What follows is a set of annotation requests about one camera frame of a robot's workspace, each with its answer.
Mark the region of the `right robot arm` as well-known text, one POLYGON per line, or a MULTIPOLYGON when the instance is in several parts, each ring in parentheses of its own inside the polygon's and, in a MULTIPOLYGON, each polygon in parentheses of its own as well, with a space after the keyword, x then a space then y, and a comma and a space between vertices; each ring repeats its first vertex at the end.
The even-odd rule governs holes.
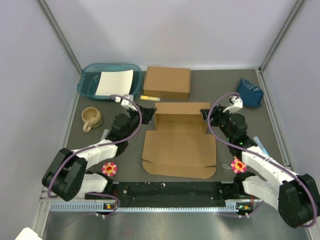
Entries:
POLYGON ((233 192, 239 198, 253 195, 278 211, 291 228, 312 227, 320 215, 320 194, 314 178, 283 167, 247 135, 246 119, 220 105, 201 109, 209 128, 218 127, 230 153, 256 171, 240 172, 234 178, 233 192))

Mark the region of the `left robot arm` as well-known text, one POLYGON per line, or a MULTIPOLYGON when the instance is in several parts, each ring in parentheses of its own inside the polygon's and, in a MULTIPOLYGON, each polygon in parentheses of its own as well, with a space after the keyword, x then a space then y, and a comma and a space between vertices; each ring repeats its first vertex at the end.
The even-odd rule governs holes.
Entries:
POLYGON ((117 114, 107 136, 100 142, 82 149, 60 149, 41 181, 48 192, 66 202, 88 193, 109 198, 114 191, 112 175, 104 170, 91 172, 89 168, 121 155, 140 126, 150 123, 156 109, 138 108, 139 111, 129 109, 117 114))

